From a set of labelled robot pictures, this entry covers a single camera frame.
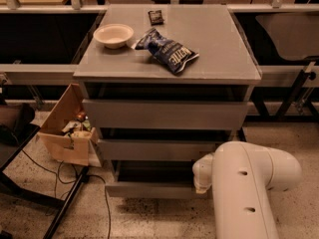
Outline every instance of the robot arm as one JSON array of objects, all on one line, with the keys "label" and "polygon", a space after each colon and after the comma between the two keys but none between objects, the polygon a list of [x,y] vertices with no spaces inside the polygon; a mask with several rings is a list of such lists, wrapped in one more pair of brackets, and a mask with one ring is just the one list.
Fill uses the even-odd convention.
[{"label": "robot arm", "polygon": [[267,190],[285,191],[301,180],[291,154],[240,141],[200,159],[193,173],[198,193],[212,184],[218,239],[278,239]]}]

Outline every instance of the drawer front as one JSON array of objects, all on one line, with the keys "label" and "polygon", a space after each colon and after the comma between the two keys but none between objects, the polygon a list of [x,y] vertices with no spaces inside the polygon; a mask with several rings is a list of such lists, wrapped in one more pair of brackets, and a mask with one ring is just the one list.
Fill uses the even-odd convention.
[{"label": "drawer front", "polygon": [[98,146],[103,159],[114,160],[198,160],[215,150],[215,143],[201,141],[101,139]]},{"label": "drawer front", "polygon": [[196,194],[191,184],[112,182],[106,184],[111,197],[195,199],[211,198],[210,194]]},{"label": "drawer front", "polygon": [[243,102],[84,100],[91,124],[110,128],[240,129]]}]

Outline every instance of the dresser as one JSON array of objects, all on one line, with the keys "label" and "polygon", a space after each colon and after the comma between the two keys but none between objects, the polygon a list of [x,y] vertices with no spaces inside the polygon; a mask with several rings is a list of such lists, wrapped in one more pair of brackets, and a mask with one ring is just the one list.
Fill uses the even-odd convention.
[{"label": "dresser", "polygon": [[92,40],[74,78],[114,175],[110,196],[207,197],[195,193],[192,165],[241,129],[261,76],[226,6],[111,5],[101,25],[127,24],[137,41],[154,10],[163,36],[199,53],[183,73],[173,75],[149,51]]}]

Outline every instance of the cardboard box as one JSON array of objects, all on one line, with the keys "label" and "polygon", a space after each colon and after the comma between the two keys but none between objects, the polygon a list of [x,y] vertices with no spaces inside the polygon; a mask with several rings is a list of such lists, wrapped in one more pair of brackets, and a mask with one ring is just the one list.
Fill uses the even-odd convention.
[{"label": "cardboard box", "polygon": [[92,128],[90,139],[73,137],[73,148],[71,148],[71,139],[63,136],[62,133],[67,123],[74,120],[76,114],[84,110],[82,100],[83,95],[79,85],[70,85],[42,124],[38,136],[56,160],[86,166],[101,166],[95,150],[98,135],[94,128]]}]

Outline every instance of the bowl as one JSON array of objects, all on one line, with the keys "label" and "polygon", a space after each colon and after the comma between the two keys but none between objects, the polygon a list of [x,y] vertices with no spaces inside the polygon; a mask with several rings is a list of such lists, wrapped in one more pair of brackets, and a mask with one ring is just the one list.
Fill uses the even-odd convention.
[{"label": "bowl", "polygon": [[93,37],[109,49],[118,49],[133,36],[133,29],[124,24],[108,24],[98,28]]}]

